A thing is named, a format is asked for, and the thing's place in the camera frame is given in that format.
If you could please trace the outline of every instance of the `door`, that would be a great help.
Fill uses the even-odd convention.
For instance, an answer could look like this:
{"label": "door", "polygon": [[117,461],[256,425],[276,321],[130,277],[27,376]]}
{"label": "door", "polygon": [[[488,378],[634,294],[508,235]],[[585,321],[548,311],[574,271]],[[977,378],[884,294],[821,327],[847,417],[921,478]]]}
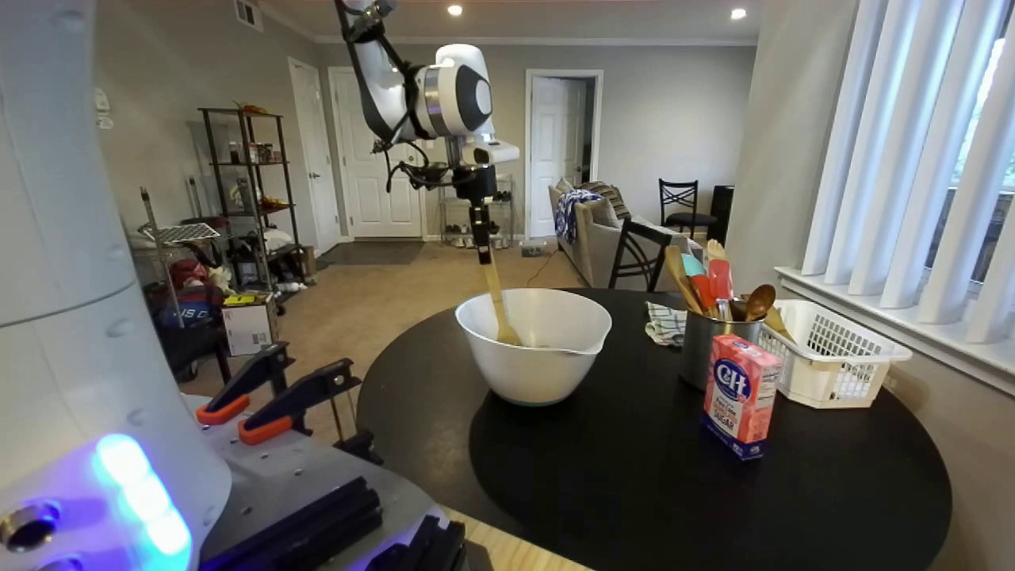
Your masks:
{"label": "door", "polygon": [[305,176],[306,176],[315,255],[320,256],[341,237],[336,179],[331,168],[331,145],[326,145],[320,73],[317,68],[306,68],[289,56],[289,78],[293,78],[293,99],[295,99],[295,127],[299,127],[299,143],[302,143]]}
{"label": "door", "polygon": [[[375,148],[359,106],[351,68],[331,68],[336,143],[341,161],[341,201],[351,237],[422,237],[422,191],[411,191],[405,176],[388,179],[388,166]],[[395,145],[390,166],[418,160]]]}
{"label": "door", "polygon": [[546,191],[597,171],[597,78],[528,78],[528,196],[526,235],[553,237],[556,223]]}

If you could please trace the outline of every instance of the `black round table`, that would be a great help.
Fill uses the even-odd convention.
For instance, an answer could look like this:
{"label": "black round table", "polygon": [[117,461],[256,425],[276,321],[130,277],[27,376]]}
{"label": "black round table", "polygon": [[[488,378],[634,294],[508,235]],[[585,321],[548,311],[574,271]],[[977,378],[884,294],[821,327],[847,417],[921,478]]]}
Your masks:
{"label": "black round table", "polygon": [[452,311],[370,365],[359,425],[431,497],[592,568],[929,568],[952,490],[923,425],[887,394],[819,412],[781,399],[763,461],[702,429],[680,354],[645,336],[634,293],[585,380],[558,406],[488,394]]}

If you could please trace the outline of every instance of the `window blinds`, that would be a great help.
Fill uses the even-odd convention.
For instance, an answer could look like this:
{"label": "window blinds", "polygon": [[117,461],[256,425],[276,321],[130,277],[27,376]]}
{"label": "window blinds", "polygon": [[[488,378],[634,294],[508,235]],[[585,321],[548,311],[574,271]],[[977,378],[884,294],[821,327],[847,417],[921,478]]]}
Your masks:
{"label": "window blinds", "polygon": [[1015,157],[1012,23],[964,171],[952,179],[1005,17],[1008,0],[858,0],[803,260],[804,277],[926,323],[954,323],[968,344],[1012,336],[1015,313],[1012,223],[972,287]]}

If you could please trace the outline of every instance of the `white basket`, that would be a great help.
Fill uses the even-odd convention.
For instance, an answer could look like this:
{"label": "white basket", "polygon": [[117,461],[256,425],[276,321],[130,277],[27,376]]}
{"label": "white basket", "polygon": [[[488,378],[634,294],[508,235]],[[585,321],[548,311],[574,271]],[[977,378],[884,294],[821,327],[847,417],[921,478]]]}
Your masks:
{"label": "white basket", "polygon": [[777,301],[793,340],[763,327],[782,359],[781,394],[813,411],[866,411],[912,354],[813,301]]}

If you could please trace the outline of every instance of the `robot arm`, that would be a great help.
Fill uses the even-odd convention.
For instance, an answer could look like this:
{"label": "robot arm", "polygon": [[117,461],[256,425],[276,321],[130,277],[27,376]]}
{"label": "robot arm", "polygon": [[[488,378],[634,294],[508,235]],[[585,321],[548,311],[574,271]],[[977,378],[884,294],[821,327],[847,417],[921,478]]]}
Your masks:
{"label": "robot arm", "polygon": [[390,166],[405,171],[411,188],[452,188],[470,201],[473,246],[488,263],[488,202],[498,191],[494,161],[517,160],[517,145],[498,143],[491,127],[491,88],[483,52],[445,44],[433,64],[405,64],[382,37],[382,17],[394,0],[336,0],[341,37],[355,68],[360,113],[378,134],[378,148],[411,139],[445,139],[447,166]]}

